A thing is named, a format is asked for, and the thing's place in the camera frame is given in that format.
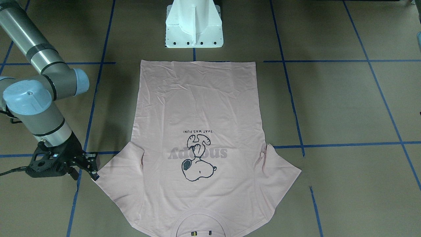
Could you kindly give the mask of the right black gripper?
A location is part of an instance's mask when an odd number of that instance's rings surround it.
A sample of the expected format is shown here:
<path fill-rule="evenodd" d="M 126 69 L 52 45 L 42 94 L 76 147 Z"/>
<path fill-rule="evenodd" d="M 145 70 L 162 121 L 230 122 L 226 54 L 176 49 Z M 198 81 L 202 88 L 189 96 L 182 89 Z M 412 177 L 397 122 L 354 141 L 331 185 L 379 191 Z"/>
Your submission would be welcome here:
<path fill-rule="evenodd" d="M 44 141 L 39 141 L 26 174 L 33 178 L 59 177 L 71 175 L 77 180 L 75 166 L 86 171 L 93 181 L 99 179 L 99 153 L 86 153 L 74 133 L 58 146 L 47 147 Z"/>

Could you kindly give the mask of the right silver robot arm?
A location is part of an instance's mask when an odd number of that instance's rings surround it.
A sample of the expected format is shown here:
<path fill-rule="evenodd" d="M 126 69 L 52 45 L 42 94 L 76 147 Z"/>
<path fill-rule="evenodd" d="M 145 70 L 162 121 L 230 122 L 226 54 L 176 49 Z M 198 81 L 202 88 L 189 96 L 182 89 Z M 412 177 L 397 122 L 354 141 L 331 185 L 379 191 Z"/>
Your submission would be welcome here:
<path fill-rule="evenodd" d="M 1 113 L 23 123 L 38 141 L 30 163 L 1 173 L 24 171 L 33 178 L 79 177 L 76 168 L 93 180 L 98 153 L 87 153 L 55 102 L 87 92 L 90 81 L 82 69 L 70 68 L 15 0 L 1 1 L 1 27 L 38 72 L 16 79 L 1 77 Z"/>

